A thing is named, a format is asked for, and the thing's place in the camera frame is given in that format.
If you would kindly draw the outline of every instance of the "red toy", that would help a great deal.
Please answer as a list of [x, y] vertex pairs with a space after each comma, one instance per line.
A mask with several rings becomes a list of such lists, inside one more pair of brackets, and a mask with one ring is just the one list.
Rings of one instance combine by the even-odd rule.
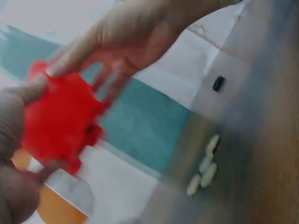
[[[45, 61], [34, 62], [28, 79], [46, 74], [47, 66]], [[83, 148], [93, 146], [103, 135], [97, 116], [103, 115], [107, 107], [94, 97], [90, 85], [79, 74], [47, 77], [45, 95], [25, 110], [22, 146], [41, 164], [63, 159], [67, 163], [64, 170], [75, 175], [81, 166], [79, 155]]]

